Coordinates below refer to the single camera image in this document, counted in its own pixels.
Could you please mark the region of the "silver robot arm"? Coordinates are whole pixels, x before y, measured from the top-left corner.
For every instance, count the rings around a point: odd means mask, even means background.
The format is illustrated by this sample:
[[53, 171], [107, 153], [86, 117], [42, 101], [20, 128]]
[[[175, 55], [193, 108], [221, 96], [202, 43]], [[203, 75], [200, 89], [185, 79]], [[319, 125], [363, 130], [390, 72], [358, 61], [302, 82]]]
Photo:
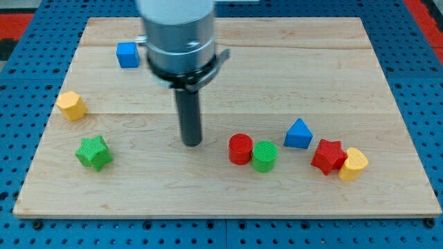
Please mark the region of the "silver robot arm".
[[196, 93], [230, 57], [217, 54], [213, 0], [137, 0], [147, 62], [167, 89]]

